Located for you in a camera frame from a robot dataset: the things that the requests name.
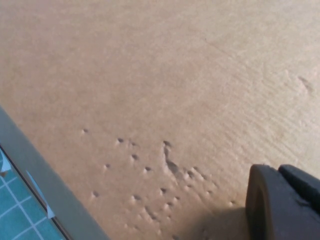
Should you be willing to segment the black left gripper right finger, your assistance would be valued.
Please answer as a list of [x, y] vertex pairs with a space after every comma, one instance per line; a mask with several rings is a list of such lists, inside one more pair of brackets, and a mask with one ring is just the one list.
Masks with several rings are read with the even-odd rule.
[[278, 171], [288, 184], [315, 212], [320, 212], [320, 180], [315, 176], [290, 164], [282, 164]]

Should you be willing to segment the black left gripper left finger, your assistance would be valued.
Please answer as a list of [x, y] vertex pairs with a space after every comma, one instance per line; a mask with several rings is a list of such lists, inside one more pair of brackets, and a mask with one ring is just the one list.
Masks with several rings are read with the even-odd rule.
[[252, 240], [318, 240], [320, 212], [289, 185], [279, 169], [251, 166], [245, 213]]

